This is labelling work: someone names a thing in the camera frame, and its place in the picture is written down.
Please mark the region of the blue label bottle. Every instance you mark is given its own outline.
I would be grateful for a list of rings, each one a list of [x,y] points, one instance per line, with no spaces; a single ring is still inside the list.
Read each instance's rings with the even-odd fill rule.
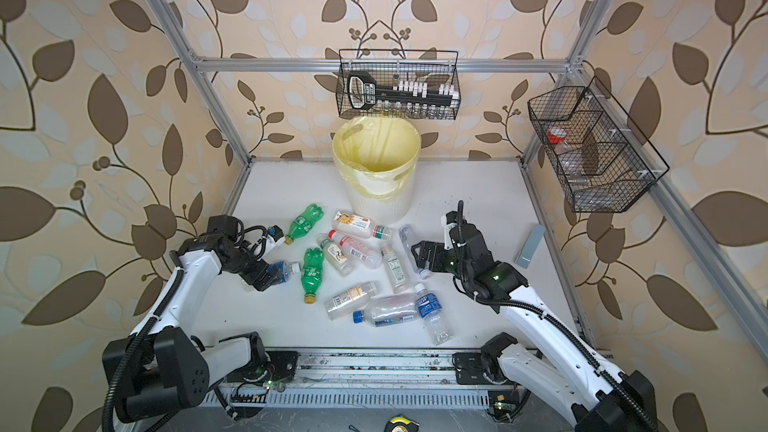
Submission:
[[[264,260],[258,260],[240,273],[240,277],[248,286],[264,292],[273,286],[287,282],[300,272],[301,265],[297,262],[267,263]]]
[[[446,343],[453,337],[453,331],[438,297],[428,290],[423,283],[417,283],[414,286],[414,291],[417,310],[424,321],[425,329],[432,343],[436,346]]]

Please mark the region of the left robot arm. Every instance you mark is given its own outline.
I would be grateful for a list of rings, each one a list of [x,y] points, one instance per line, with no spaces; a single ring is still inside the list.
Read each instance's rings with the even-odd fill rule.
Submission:
[[[278,226],[255,229],[261,236],[251,243],[246,238],[251,228],[233,216],[218,215],[209,219],[205,233],[171,252],[169,282],[131,334],[110,342],[102,354],[108,381],[102,430],[145,419],[158,430],[178,412],[200,405],[233,372],[256,383],[273,378],[275,367],[258,333],[231,336],[210,348],[190,334],[221,274],[237,275],[260,292],[277,283],[264,258],[284,243],[285,235]]]

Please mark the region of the blue label bottle front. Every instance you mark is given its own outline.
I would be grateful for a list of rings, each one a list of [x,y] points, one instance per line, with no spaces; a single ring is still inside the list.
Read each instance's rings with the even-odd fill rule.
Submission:
[[[417,310],[424,321],[425,329],[432,343],[436,346],[446,343],[453,337],[453,331],[438,297],[428,290],[423,283],[417,283],[414,286],[414,291]]]

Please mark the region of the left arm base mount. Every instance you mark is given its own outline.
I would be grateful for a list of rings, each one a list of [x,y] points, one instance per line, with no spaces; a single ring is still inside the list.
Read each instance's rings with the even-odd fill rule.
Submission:
[[[291,382],[298,370],[299,353],[297,351],[268,350],[268,361],[253,362],[229,373],[225,383]]]

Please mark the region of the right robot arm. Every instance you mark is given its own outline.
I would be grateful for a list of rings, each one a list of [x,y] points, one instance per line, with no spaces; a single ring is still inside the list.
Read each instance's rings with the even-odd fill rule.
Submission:
[[[576,431],[656,431],[655,389],[641,372],[624,372],[563,323],[511,264],[495,259],[464,206],[441,219],[442,243],[432,271],[451,275],[456,290],[487,306],[527,337],[530,353],[502,332],[481,348],[486,381],[513,382],[557,411]]]

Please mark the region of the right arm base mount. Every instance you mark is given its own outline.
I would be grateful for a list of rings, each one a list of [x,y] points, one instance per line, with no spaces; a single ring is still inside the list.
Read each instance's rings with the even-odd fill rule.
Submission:
[[[490,355],[481,352],[456,352],[451,363],[459,385],[494,385],[490,371]]]

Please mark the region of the clear bluish water bottle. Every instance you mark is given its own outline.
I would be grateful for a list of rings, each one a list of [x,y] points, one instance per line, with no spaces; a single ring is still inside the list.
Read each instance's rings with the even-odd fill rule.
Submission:
[[[399,238],[414,273],[422,280],[430,278],[432,272],[429,269],[425,269],[419,262],[422,246],[417,241],[412,226],[409,224],[403,225],[399,229]]]

